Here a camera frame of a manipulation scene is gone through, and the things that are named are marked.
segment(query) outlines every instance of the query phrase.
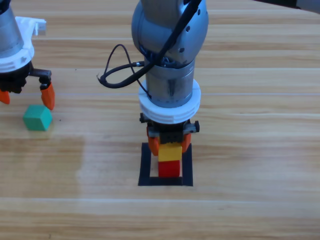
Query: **stacked blocks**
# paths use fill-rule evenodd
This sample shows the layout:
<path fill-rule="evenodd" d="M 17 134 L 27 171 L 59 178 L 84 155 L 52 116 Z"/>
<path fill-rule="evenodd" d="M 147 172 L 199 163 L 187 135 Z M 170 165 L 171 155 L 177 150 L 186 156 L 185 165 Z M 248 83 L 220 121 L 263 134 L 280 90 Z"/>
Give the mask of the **stacked blocks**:
<path fill-rule="evenodd" d="M 158 175 L 160 178 L 178 178 L 180 176 L 180 161 L 191 144 L 191 134 L 183 137 L 182 143 L 160 144 L 157 137 L 149 137 L 146 128 L 148 145 L 152 154 L 158 157 Z"/>
<path fill-rule="evenodd" d="M 158 153 L 158 170 L 160 178 L 178 178 L 182 146 L 180 143 L 160 144 Z"/>
<path fill-rule="evenodd" d="M 47 131 L 52 122 L 52 115 L 46 106 L 30 105 L 23 116 L 23 121 L 30 131 Z"/>

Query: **black tape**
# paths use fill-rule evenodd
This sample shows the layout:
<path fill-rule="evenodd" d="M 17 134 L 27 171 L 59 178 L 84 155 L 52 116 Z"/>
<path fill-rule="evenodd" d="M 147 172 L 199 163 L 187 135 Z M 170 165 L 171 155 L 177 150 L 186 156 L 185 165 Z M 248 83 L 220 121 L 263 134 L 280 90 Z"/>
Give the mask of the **black tape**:
<path fill-rule="evenodd" d="M 184 186 L 193 187 L 193 166 L 192 166 L 192 145 L 190 144 L 187 151 L 182 156 L 182 176 Z"/>
<path fill-rule="evenodd" d="M 182 155 L 182 177 L 150 177 L 151 151 L 148 143 L 141 146 L 141 165 L 138 186 L 188 186 L 193 187 L 192 145 Z"/>
<path fill-rule="evenodd" d="M 282 7 L 297 9 L 297 0 L 255 0 L 257 2 L 262 2 L 265 4 L 273 4 Z"/>

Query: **table surface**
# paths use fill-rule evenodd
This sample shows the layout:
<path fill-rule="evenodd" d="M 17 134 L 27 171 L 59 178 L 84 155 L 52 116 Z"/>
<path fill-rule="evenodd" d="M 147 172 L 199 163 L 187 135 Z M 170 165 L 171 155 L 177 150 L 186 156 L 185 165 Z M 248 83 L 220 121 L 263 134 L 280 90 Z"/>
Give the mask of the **table surface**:
<path fill-rule="evenodd" d="M 24 112 L 42 103 L 32 77 L 0 105 L 0 239 L 319 240 L 320 16 L 207 0 L 194 187 L 139 187 L 139 86 L 96 78 L 118 43 L 142 60 L 137 2 L 13 0 L 17 16 L 47 20 L 33 64 L 52 70 L 56 108 L 48 132 L 26 130 Z M 126 63 L 117 50 L 111 67 Z"/>

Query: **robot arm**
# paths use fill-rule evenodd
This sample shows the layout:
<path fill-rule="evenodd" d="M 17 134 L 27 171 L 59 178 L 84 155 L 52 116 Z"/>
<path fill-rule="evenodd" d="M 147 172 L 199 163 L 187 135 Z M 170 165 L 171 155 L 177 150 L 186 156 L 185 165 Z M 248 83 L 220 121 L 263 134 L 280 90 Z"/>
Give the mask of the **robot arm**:
<path fill-rule="evenodd" d="M 132 38 L 135 47 L 149 62 L 152 55 L 161 51 L 189 2 L 186 0 L 141 0 L 138 3 L 132 18 Z M 205 41 L 208 24 L 206 1 L 203 0 L 176 43 L 165 53 L 161 65 L 179 68 L 190 64 Z"/>
<path fill-rule="evenodd" d="M 50 110 L 55 106 L 51 71 L 33 67 L 35 49 L 32 36 L 45 34 L 46 21 L 14 16 L 10 0 L 0 0 L 0 102 L 10 103 L 9 93 L 19 94 L 28 76 L 41 83 L 43 104 Z"/>
<path fill-rule="evenodd" d="M 287 8 L 301 9 L 304 11 L 320 14 L 319 0 L 256 0 L 266 4 L 274 4 Z"/>

